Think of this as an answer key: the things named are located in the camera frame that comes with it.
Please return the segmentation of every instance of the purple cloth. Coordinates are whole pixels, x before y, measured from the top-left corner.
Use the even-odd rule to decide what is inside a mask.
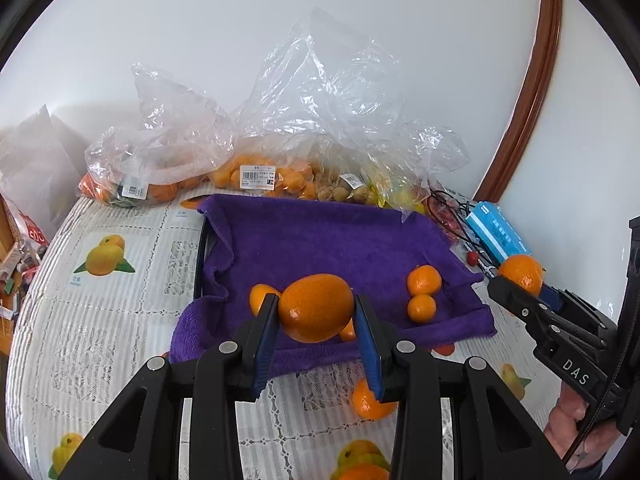
[[[251,319],[248,297],[256,283],[284,290],[320,272],[337,274],[354,294],[369,297],[378,317],[402,338],[432,348],[472,336],[495,334],[494,318],[471,289],[482,281],[449,250],[446,236],[427,217],[405,223],[391,209],[215,194],[200,206],[218,240],[203,268],[203,296],[187,306],[171,341],[170,361],[200,357],[233,336]],[[434,295],[434,319],[417,326],[406,314],[406,277],[430,264],[442,276]],[[308,370],[358,357],[356,342],[338,336],[302,344],[278,334],[271,376]]]

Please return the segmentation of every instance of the white wall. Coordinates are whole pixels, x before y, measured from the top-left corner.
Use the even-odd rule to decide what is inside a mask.
[[[468,143],[446,178],[473,193],[508,123],[534,39],[539,0],[55,0],[0,74],[0,126],[47,104],[84,148],[135,113],[132,62],[206,89],[230,111],[265,56],[313,6],[404,62],[413,109]]]
[[[553,79],[532,139],[500,200],[546,268],[617,319],[628,221],[640,216],[640,88],[600,25],[564,0]]]

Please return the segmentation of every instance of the white tablecloth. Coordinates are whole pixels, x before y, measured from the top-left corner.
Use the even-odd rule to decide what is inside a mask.
[[[165,206],[118,209],[81,198],[53,240],[27,295],[10,355],[6,391],[8,440],[35,480],[47,478],[51,452],[68,432],[86,435],[134,373],[168,350],[180,313],[193,298],[202,216],[180,206],[203,186]],[[126,241],[135,272],[74,273],[105,236]],[[485,358],[498,372],[510,363],[531,379],[523,405],[542,427],[559,380],[532,356],[523,324],[489,300],[498,334],[456,343],[448,357]],[[237,403],[242,469],[247,479],[327,480],[340,449],[356,438],[376,442],[390,459],[396,416],[361,420],[350,392],[359,362],[269,381],[255,404]],[[183,416],[180,478],[188,478],[190,404]],[[443,478],[452,478],[448,403],[443,401]]]

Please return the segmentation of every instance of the brown wooden trim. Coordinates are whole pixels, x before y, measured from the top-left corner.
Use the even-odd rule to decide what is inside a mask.
[[[511,122],[474,200],[498,202],[518,167],[551,82],[558,53],[561,22],[562,0],[540,0],[538,28],[529,68]]]

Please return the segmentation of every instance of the screw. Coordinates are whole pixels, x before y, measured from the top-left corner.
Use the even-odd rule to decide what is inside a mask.
[[[152,357],[146,362],[146,367],[155,372],[164,366],[164,358],[160,356]]]
[[[232,354],[233,352],[238,350],[238,343],[236,343],[235,341],[225,341],[223,343],[220,343],[218,350],[220,350],[223,354]]]
[[[415,350],[415,345],[411,341],[407,341],[406,339],[403,339],[402,341],[398,341],[396,343],[396,348],[398,349],[399,352],[402,352],[403,354],[410,354]]]
[[[469,359],[469,366],[474,370],[484,370],[486,368],[486,361],[478,356],[473,356]]]

